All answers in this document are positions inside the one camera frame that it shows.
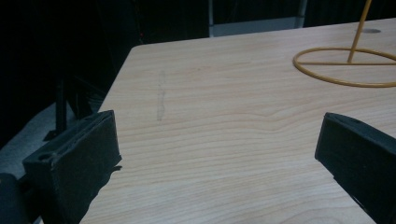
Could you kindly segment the black metal stand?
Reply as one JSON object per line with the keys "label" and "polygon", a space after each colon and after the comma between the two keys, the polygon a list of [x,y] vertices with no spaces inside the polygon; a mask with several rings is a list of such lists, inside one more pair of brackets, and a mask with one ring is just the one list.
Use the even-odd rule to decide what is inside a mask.
{"label": "black metal stand", "polygon": [[55,129],[49,131],[44,141],[49,141],[67,129],[67,107],[70,106],[77,120],[92,114],[87,93],[94,92],[100,97],[106,93],[88,80],[79,76],[59,76],[56,80]]}

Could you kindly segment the grey metal post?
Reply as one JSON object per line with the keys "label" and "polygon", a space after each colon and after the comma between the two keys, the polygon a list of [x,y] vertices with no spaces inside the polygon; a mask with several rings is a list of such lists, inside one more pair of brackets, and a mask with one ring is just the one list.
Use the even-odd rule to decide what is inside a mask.
{"label": "grey metal post", "polygon": [[298,12],[297,12],[297,16],[295,19],[295,28],[303,28],[304,27],[304,18],[305,18],[307,2],[308,2],[308,0],[300,0],[299,1]]}

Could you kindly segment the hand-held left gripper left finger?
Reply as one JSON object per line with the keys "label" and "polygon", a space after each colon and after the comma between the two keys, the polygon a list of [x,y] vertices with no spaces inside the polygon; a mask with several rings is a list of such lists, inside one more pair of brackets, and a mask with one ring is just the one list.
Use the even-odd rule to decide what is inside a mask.
{"label": "hand-held left gripper left finger", "polygon": [[24,159],[44,223],[78,224],[120,161],[112,110],[80,120]]}

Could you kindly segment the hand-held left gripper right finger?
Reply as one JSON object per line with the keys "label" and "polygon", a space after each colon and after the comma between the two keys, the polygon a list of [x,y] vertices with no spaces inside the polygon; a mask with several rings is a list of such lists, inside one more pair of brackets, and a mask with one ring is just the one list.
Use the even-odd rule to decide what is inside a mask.
{"label": "hand-held left gripper right finger", "polygon": [[315,159],[376,224],[396,224],[396,138],[327,113]]}

